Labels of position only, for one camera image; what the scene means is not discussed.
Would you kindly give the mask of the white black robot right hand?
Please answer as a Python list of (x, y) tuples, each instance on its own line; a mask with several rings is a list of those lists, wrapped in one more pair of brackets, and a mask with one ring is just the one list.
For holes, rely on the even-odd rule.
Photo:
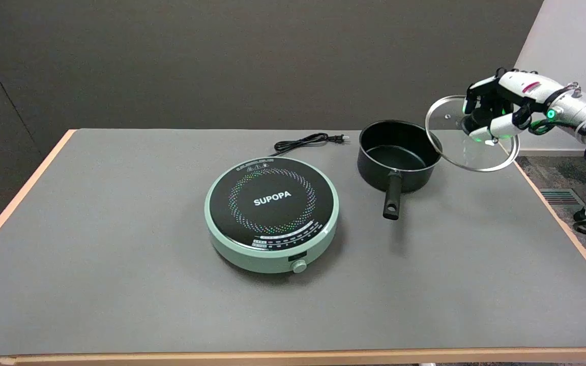
[(467, 88), (462, 129), (477, 143), (509, 139), (527, 130), (533, 113), (546, 113), (565, 91), (537, 72), (499, 68)]

